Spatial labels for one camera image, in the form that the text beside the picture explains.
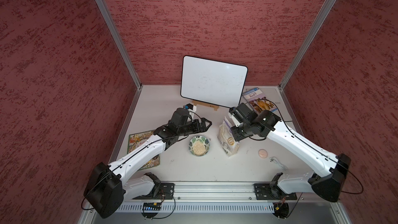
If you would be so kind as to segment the green leaf pattern bowl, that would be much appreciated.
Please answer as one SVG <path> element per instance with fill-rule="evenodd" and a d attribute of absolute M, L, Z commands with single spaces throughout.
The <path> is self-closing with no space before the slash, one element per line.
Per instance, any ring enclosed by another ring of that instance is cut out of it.
<path fill-rule="evenodd" d="M 196 135 L 189 141 L 189 151 L 192 155 L 201 157 L 208 153 L 210 140 L 202 135 Z"/>

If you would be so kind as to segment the instant oatmeal bag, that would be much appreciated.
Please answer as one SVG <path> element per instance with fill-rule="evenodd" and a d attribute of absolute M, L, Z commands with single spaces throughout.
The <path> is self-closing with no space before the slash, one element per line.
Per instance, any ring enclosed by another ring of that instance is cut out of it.
<path fill-rule="evenodd" d="M 229 122 L 227 117 L 224 117 L 222 124 L 219 126 L 217 138 L 225 154 L 228 157 L 237 154 L 239 149 L 239 142 L 237 142 L 232 135 L 231 123 Z"/>

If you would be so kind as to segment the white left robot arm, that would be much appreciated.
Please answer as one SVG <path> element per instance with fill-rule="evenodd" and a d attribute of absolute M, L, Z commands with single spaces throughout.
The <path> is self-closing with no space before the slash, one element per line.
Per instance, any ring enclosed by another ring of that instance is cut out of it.
<path fill-rule="evenodd" d="M 201 117 L 195 119 L 196 113 L 189 108 L 190 105 L 186 105 L 175 110 L 167 124 L 155 129 L 147 141 L 126 156 L 94 167 L 83 195 L 102 218 L 112 215 L 126 199 L 155 197 L 161 183 L 155 175 L 147 173 L 135 180 L 130 180 L 131 177 L 153 157 L 184 137 L 208 131 L 212 122 Z"/>

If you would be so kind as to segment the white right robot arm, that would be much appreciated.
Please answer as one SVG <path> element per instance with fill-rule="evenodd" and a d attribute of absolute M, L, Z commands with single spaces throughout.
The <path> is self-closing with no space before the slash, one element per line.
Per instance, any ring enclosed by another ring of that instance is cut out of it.
<path fill-rule="evenodd" d="M 229 114 L 234 122 L 231 132 L 236 141 L 254 135 L 281 145 L 300 158 L 310 172 L 278 173 L 268 184 L 275 199 L 295 193 L 314 193 L 329 202 L 337 202 L 349 172 L 351 159 L 345 155 L 324 150 L 292 130 L 278 115 L 264 110 L 260 114 L 246 104 L 231 107 Z"/>

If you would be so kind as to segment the dog picture book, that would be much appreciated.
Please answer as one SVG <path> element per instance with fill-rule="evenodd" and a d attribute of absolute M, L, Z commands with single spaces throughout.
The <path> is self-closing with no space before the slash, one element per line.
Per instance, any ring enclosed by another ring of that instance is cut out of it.
<path fill-rule="evenodd" d="M 266 98 L 260 88 L 253 88 L 243 92 L 243 97 L 253 107 L 257 114 L 265 110 L 270 112 L 277 110 L 276 105 Z"/>

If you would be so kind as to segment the wooden easel stand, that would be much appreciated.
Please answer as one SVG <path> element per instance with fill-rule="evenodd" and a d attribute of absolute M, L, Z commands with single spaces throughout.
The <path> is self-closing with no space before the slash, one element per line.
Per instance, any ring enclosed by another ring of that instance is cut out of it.
<path fill-rule="evenodd" d="M 213 108 L 214 111 L 217 111 L 219 109 L 218 105 L 214 105 L 214 104 L 210 104 L 210 103 L 205 103 L 205 102 L 201 102 L 201 101 L 197 101 L 197 100 L 192 100 L 193 104 L 195 106 L 201 105 L 201 106 L 206 106 L 206 107 L 210 107 Z"/>

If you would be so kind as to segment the pink round puff case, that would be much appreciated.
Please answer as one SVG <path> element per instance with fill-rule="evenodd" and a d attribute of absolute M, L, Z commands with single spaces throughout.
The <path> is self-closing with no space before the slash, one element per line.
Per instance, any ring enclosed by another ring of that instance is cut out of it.
<path fill-rule="evenodd" d="M 266 159 L 268 157 L 268 153 L 267 153 L 267 151 L 265 149 L 260 149 L 258 151 L 258 155 L 262 159 Z"/>

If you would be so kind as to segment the white A4 paper box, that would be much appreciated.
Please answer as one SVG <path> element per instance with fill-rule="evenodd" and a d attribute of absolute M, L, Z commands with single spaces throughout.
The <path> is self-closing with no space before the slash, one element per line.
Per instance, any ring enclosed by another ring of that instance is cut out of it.
<path fill-rule="evenodd" d="M 244 92 L 253 88 L 260 88 L 265 94 L 266 98 L 276 105 L 277 110 L 272 113 L 278 115 L 279 117 L 282 116 L 285 122 L 292 122 L 292 118 L 287 111 L 285 103 L 282 99 L 282 95 L 279 93 L 277 87 L 247 87 L 244 89 Z"/>

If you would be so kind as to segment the white board black frame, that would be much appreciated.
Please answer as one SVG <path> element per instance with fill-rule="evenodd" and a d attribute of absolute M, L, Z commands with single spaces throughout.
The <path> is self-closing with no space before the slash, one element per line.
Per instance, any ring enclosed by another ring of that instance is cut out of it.
<path fill-rule="evenodd" d="M 181 97 L 222 107 L 236 107 L 248 74 L 244 65 L 183 57 Z"/>

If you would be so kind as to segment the aluminium front rail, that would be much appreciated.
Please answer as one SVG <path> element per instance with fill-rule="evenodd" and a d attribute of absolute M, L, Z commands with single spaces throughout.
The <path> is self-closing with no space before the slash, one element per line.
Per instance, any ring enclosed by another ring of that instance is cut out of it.
<path fill-rule="evenodd" d="M 221 213 L 221 214 L 274 214 L 286 218 L 300 203 L 326 207 L 339 216 L 340 203 L 329 203 L 314 194 L 296 193 L 297 200 L 257 200 L 252 182 L 174 182 L 172 200 L 126 199 L 114 213 L 140 213 L 146 218 L 161 214 Z"/>

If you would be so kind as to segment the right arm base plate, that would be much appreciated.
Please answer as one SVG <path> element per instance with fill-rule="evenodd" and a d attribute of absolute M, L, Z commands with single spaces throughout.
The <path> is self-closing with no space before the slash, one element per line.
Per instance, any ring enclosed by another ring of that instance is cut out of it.
<path fill-rule="evenodd" d="M 257 200 L 297 200 L 296 193 L 286 194 L 272 183 L 254 184 L 254 192 Z"/>

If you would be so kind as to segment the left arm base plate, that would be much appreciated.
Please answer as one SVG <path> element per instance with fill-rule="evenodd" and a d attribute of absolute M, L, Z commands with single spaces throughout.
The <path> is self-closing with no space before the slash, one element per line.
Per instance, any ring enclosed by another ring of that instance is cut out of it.
<path fill-rule="evenodd" d="M 155 184 L 153 190 L 145 195 L 133 198 L 133 200 L 172 200 L 174 196 L 174 183 Z"/>

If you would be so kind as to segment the right aluminium corner post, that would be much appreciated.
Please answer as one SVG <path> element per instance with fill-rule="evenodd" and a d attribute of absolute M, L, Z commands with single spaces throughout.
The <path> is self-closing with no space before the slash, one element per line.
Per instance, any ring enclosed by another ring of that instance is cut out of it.
<path fill-rule="evenodd" d="M 299 63 L 303 59 L 305 53 L 307 52 L 308 48 L 310 47 L 311 43 L 313 42 L 314 38 L 316 37 L 318 31 L 321 29 L 324 21 L 326 20 L 328 14 L 330 13 L 331 9 L 333 8 L 335 2 L 337 0 L 325 0 L 322 4 L 316 18 L 313 21 L 312 26 L 310 27 L 306 37 L 300 48 L 298 49 L 295 57 L 293 58 L 288 70 L 286 71 L 284 77 L 282 78 L 279 89 L 283 91 L 288 84 L 290 78 L 292 77 L 294 71 L 298 67 Z"/>

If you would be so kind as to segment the aluminium corner post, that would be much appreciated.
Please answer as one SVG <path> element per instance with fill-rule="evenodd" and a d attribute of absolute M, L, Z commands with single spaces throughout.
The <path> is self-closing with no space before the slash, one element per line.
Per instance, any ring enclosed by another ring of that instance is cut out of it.
<path fill-rule="evenodd" d="M 298 67 L 299 63 L 303 59 L 305 53 L 307 52 L 308 48 L 310 47 L 311 43 L 313 42 L 314 38 L 316 37 L 318 31 L 321 29 L 324 21 L 326 20 L 328 14 L 330 13 L 331 9 L 333 8 L 335 2 L 337 0 L 325 0 L 322 4 L 316 18 L 313 21 L 312 26 L 310 27 L 306 37 L 300 48 L 298 49 L 295 57 L 293 58 L 288 70 L 286 71 L 284 77 L 282 78 L 279 89 L 283 91 L 288 84 L 290 78 L 292 77 L 294 71 Z"/>
<path fill-rule="evenodd" d="M 112 18 L 112 15 L 111 15 L 108 7 L 106 5 L 105 0 L 95 0 L 95 2 L 96 2 L 97 6 L 98 6 L 98 8 L 99 8 L 99 10 L 100 10 L 100 12 L 102 14 L 103 19 L 105 20 L 105 23 L 106 23 L 106 25 L 107 25 L 107 27 L 108 27 L 108 29 L 109 29 L 112 37 L 113 37 L 113 40 L 114 40 L 114 42 L 115 42 L 115 44 L 116 44 L 116 46 L 117 46 L 117 48 L 119 50 L 119 53 L 122 56 L 122 59 L 123 59 L 125 65 L 127 67 L 127 70 L 129 71 L 129 74 L 130 74 L 132 80 L 134 81 L 137 89 L 141 90 L 142 89 L 141 80 L 139 79 L 138 73 L 136 72 L 136 70 L 135 70 L 135 68 L 134 68 L 134 66 L 132 64 L 132 61 L 131 61 L 131 59 L 129 57 L 127 49 L 126 49 L 126 47 L 125 47 L 125 45 L 123 43 L 123 40 L 122 40 L 122 38 L 121 38 L 121 36 L 119 34 L 119 31 L 117 30 L 117 27 L 115 25 L 115 22 L 114 22 L 114 20 Z"/>

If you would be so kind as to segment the left aluminium corner post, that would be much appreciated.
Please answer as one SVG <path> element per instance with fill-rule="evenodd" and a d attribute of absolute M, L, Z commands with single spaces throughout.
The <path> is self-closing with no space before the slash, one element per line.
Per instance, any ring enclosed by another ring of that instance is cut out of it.
<path fill-rule="evenodd" d="M 123 43 L 123 40 L 122 40 L 122 38 L 121 38 L 121 36 L 119 34 L 119 31 L 117 30 L 117 27 L 115 25 L 115 22 L 114 22 L 114 20 L 112 18 L 112 15 L 111 15 L 108 7 L 106 5 L 105 0 L 95 0 L 95 2 L 96 2 L 97 6 L 98 6 L 98 8 L 99 8 L 99 10 L 100 10 L 100 12 L 102 14 L 103 19 L 105 20 L 105 23 L 106 23 L 106 25 L 107 25 L 107 27 L 108 27 L 108 29 L 109 29 L 112 37 L 113 37 L 113 40 L 114 40 L 114 42 L 115 42 L 115 44 L 116 44 L 116 46 L 117 46 L 117 48 L 119 50 L 119 53 L 122 56 L 122 59 L 123 59 L 125 65 L 127 67 L 127 70 L 129 71 L 129 74 L 130 74 L 132 80 L 134 81 L 137 89 L 141 90 L 142 89 L 141 80 L 139 79 L 138 73 L 136 72 L 136 70 L 135 70 L 135 68 L 134 68 L 134 66 L 132 64 L 132 61 L 131 61 L 131 59 L 129 57 L 127 49 L 126 49 L 126 47 L 125 47 L 125 45 Z"/>

